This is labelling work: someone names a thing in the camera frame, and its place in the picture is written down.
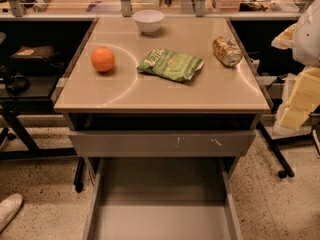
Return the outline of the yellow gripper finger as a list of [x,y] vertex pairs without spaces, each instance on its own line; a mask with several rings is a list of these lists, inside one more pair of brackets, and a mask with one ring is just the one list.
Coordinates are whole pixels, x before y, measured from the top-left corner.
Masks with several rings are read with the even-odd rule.
[[296,23],[287,27],[271,42],[271,46],[277,49],[291,49],[293,47],[293,34],[296,28]]
[[295,78],[279,124],[297,130],[320,105],[320,68],[305,67]]

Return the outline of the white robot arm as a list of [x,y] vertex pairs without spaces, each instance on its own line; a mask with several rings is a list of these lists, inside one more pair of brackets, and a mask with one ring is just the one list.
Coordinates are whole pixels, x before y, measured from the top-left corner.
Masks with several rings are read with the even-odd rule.
[[320,105],[320,0],[314,0],[271,45],[291,49],[293,59],[304,65],[277,115],[281,127],[297,130]]

